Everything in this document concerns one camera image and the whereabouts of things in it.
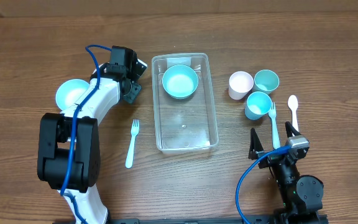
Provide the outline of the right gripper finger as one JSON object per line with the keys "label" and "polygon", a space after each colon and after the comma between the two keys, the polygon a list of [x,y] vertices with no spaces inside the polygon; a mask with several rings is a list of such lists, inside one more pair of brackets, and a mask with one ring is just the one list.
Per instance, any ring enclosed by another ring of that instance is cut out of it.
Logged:
{"label": "right gripper finger", "polygon": [[260,139],[256,133],[256,130],[254,128],[252,128],[250,130],[250,149],[249,149],[248,158],[251,160],[256,160],[263,153],[264,153],[264,149],[260,142]]}
{"label": "right gripper finger", "polygon": [[291,122],[289,121],[286,121],[285,122],[285,129],[286,129],[286,133],[287,133],[287,137],[290,138],[290,137],[293,137],[293,136],[299,136],[300,135],[300,132],[297,131],[293,125],[291,124]]}

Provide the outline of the blue plastic cup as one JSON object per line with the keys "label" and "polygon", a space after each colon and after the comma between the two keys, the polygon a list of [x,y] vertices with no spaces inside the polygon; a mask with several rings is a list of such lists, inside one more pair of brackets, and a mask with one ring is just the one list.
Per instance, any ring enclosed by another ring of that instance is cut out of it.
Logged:
{"label": "blue plastic cup", "polygon": [[272,100],[268,94],[256,91],[249,95],[245,105],[245,116],[251,120],[260,119],[267,114],[272,106]]}

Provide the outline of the teal green bowl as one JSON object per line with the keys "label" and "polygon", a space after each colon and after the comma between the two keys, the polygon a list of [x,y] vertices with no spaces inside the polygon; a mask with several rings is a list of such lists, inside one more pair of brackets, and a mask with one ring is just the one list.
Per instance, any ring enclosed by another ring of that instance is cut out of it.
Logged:
{"label": "teal green bowl", "polygon": [[190,97],[199,84],[196,72],[186,65],[174,65],[162,77],[163,89],[175,99]]}

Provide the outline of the green plastic cup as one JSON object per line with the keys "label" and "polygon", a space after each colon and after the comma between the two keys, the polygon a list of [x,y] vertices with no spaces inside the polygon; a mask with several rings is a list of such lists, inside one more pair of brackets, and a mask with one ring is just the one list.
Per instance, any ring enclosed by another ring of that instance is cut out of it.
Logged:
{"label": "green plastic cup", "polygon": [[261,91],[266,94],[271,94],[278,88],[280,79],[278,75],[271,70],[261,70],[255,74],[254,77],[254,91]]}

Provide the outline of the light blue bowl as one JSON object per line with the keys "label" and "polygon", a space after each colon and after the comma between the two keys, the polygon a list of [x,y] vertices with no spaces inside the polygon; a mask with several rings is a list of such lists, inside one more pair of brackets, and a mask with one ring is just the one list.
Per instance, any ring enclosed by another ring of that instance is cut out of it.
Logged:
{"label": "light blue bowl", "polygon": [[55,102],[63,111],[70,107],[90,86],[81,79],[71,79],[61,84],[55,94]]}

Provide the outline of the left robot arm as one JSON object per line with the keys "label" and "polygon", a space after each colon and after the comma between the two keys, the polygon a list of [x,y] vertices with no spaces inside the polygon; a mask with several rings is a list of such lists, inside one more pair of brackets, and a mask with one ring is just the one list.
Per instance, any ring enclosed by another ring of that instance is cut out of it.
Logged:
{"label": "left robot arm", "polygon": [[75,223],[109,223],[96,181],[101,167],[99,125],[120,101],[132,103],[147,64],[138,58],[110,60],[91,80],[63,83],[55,99],[60,113],[40,120],[37,175],[63,195]]}

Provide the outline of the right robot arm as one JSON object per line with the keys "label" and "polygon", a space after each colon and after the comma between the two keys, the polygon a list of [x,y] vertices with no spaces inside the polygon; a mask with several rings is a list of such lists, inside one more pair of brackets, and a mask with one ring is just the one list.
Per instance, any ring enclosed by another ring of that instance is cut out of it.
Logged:
{"label": "right robot arm", "polygon": [[276,180],[283,200],[283,208],[276,209],[272,215],[253,215],[251,223],[327,223],[326,215],[319,215],[323,203],[323,182],[312,175],[300,175],[296,162],[306,157],[310,142],[301,135],[290,122],[285,123],[287,132],[283,154],[272,154],[263,158],[266,152],[256,130],[250,130],[249,159],[260,159],[258,167],[268,168]]}

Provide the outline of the clear plastic container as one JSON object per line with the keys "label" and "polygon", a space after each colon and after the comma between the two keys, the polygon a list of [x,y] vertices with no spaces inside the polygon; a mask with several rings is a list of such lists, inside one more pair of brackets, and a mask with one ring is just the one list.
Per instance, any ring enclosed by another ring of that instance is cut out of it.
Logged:
{"label": "clear plastic container", "polygon": [[[166,70],[186,65],[199,84],[188,98],[171,97],[162,85]],[[152,59],[152,89],[157,148],[164,154],[211,149],[219,142],[209,58],[205,53],[158,55]]]}

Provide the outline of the green plastic fork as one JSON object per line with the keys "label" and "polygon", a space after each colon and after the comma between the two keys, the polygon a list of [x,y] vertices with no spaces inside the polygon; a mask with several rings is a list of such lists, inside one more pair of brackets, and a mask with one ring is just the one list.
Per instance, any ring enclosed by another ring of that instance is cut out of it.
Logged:
{"label": "green plastic fork", "polygon": [[271,108],[268,112],[268,116],[272,124],[272,145],[274,149],[278,149],[280,147],[280,138],[279,138],[277,122],[276,122],[277,111],[275,107],[275,102],[272,102]]}

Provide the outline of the pink plastic spoon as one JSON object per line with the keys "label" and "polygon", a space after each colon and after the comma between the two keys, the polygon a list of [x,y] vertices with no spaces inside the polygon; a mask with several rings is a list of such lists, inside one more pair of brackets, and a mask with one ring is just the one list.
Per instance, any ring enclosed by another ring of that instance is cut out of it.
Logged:
{"label": "pink plastic spoon", "polygon": [[298,119],[297,119],[297,114],[296,114],[296,111],[298,109],[298,98],[295,95],[290,95],[290,97],[288,98],[287,105],[288,105],[289,109],[291,110],[292,126],[297,131],[299,131]]}

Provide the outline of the light blue plastic fork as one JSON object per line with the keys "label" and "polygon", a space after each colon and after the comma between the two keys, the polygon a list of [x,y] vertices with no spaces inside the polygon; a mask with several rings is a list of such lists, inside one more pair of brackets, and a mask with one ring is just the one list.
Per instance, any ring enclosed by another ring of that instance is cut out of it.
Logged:
{"label": "light blue plastic fork", "polygon": [[134,119],[131,126],[131,141],[129,144],[125,167],[130,169],[133,166],[134,162],[134,149],[135,149],[135,139],[139,133],[139,120]]}

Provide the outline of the pink plastic cup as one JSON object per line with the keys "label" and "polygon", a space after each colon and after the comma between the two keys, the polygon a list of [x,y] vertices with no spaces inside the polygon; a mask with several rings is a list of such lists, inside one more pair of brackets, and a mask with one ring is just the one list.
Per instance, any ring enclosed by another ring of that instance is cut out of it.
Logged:
{"label": "pink plastic cup", "polygon": [[241,100],[251,91],[254,86],[254,79],[251,74],[238,71],[234,72],[229,78],[229,96],[233,100]]}

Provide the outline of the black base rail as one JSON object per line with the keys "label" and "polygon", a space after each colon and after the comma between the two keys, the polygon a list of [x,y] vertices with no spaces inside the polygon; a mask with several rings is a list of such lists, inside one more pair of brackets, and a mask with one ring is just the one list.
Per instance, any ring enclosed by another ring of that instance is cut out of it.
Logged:
{"label": "black base rail", "polygon": [[[274,221],[272,215],[249,215],[247,216],[250,223],[265,224],[278,223]],[[53,224],[74,224],[76,221],[62,221],[52,222]],[[161,220],[139,220],[137,218],[128,219],[111,219],[106,223],[112,224],[243,224],[242,218],[201,218],[201,219],[161,219]],[[295,221],[289,223],[323,223],[328,224],[329,221],[326,216],[320,217],[319,220],[315,217],[307,218],[305,221]]]}

